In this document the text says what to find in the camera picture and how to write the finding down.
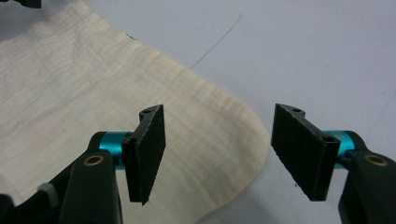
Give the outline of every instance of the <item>white table surface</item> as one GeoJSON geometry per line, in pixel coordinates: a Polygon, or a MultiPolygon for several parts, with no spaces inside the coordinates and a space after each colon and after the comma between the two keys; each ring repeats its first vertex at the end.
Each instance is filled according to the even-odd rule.
{"type": "MultiPolygon", "coordinates": [[[[68,2],[0,4],[0,41],[68,2]]],[[[293,105],[321,130],[355,131],[372,151],[396,160],[395,1],[86,2],[249,104],[270,131],[275,103],[293,105]]],[[[346,176],[335,170],[328,200],[311,203],[270,149],[251,185],[199,223],[340,223],[346,176]]]]}

